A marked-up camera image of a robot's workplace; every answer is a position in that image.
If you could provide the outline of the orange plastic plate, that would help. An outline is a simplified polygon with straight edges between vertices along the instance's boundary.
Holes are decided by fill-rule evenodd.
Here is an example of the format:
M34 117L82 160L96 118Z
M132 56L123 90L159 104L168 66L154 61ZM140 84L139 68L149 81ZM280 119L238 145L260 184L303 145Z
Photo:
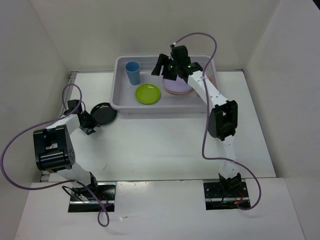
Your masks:
M165 90L166 90L168 93L172 94L172 95L185 95L185 94L188 94L188 93L192 92L192 89L189 89L189 90L187 90L187 91L182 91L182 92L170 91L170 90L167 89L167 88L165 88Z

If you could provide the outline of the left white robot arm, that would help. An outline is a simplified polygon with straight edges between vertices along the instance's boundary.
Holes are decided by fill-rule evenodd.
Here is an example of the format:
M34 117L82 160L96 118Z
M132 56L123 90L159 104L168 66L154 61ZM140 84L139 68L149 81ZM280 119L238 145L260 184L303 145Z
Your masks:
M72 193L94 200L100 188L94 175L76 162L76 153L71 133L81 130L86 135L95 133L98 122L85 109L81 100L67 102L62 119L44 129L33 132L35 163L39 170L58 174L66 180L73 180Z

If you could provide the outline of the blue plastic cup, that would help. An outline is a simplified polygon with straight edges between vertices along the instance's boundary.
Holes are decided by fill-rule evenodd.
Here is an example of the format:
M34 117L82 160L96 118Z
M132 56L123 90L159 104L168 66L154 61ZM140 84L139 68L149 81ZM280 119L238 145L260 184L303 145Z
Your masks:
M140 83L140 64L136 61L130 61L125 65L125 70L132 85Z

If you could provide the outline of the purple plastic plate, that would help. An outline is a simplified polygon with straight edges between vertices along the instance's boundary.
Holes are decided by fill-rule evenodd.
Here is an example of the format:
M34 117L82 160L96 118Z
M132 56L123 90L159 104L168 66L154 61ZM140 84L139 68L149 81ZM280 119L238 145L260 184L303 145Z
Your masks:
M171 80L167 78L162 79L164 88L173 91L173 92L184 92L192 90L193 88L188 85L182 78L177 77L176 80Z

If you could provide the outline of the black plate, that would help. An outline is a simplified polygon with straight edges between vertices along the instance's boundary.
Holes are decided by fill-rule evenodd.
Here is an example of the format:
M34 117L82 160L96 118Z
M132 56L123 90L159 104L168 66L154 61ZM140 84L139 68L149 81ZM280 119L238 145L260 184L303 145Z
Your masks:
M118 111L108 102L102 102L94 106L90 112L91 116L97 121L99 126L111 124L118 115Z

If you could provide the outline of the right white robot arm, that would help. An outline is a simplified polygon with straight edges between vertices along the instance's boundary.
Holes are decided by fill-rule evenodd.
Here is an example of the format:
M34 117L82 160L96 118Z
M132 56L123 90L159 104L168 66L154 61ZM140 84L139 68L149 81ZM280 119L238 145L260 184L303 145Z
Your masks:
M219 170L219 191L229 197L237 192L241 176L236 166L234 136L238 127L238 104L228 100L205 75L205 70L198 62L191 62L186 46L172 44L170 55L160 54L151 72L154 76L162 75L165 79L176 81L181 78L191 86L206 103L207 119L204 134L216 140L225 154L224 163Z

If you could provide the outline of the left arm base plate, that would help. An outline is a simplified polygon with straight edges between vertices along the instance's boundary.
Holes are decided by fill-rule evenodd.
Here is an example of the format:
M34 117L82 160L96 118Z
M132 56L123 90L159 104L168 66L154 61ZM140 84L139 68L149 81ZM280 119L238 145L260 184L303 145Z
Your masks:
M108 212L115 210L116 182L98 182L95 189L91 189ZM98 213L99 203L84 189L62 186L69 195L69 213Z

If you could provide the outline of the green plastic plate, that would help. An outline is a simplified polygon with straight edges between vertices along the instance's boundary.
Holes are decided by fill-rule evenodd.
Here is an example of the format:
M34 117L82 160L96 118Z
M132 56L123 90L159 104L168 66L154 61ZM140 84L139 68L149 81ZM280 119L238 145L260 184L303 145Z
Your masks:
M142 84L135 90L135 98L144 105L156 103L161 97L160 89L151 83Z

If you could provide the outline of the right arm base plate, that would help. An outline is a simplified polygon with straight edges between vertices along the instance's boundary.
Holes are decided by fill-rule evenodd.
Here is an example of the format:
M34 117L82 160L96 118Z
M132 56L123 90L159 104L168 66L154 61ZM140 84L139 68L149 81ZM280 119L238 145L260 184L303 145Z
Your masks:
M220 183L217 180L204 181L203 191L207 211L232 210L237 209L238 205L245 209L251 207L245 181L242 181L238 187L229 192L223 192Z

